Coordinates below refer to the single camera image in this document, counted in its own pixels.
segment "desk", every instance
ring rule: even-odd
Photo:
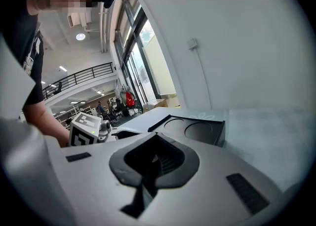
[[[199,111],[155,108],[125,123],[123,127],[147,132],[149,127],[169,114],[225,120],[224,149],[263,172],[282,191],[302,180],[315,156],[315,118],[295,109]]]

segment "man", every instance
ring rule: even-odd
[[[98,101],[98,106],[96,107],[96,110],[99,114],[102,114],[104,112],[104,109],[101,106],[101,101]]]
[[[61,147],[67,145],[69,131],[47,112],[43,102],[41,87],[43,55],[40,55],[43,53],[43,44],[37,31],[38,13],[41,10],[79,7],[95,1],[97,0],[3,0],[1,2],[1,7],[6,10],[1,15],[4,17],[1,20],[4,39],[17,61],[36,82],[23,108],[25,118],[42,134],[55,137]]]

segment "black t-shirt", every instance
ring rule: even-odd
[[[27,11],[26,0],[3,0],[5,11],[2,11],[1,31],[11,52],[21,66],[26,61],[32,47],[36,48],[35,37],[38,16],[31,16]],[[25,105],[31,105],[43,101],[41,87],[41,71],[43,65],[43,42],[40,36],[40,44],[37,47],[39,52],[32,52],[34,60],[31,78],[35,81],[35,86],[30,93]]]

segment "red bag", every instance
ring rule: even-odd
[[[133,100],[133,97],[130,94],[130,92],[126,92],[126,105],[128,108],[135,105],[135,101]]]

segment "metal railing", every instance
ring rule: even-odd
[[[47,100],[50,97],[60,93],[61,91],[64,91],[70,87],[78,85],[87,80],[101,77],[107,74],[112,74],[112,73],[113,73],[112,62],[110,62],[110,63],[106,63],[106,64],[102,64],[99,66],[94,66],[94,67],[82,70],[75,74],[71,74],[67,77],[64,77],[52,83],[50,86],[44,88],[42,90],[44,100]]]

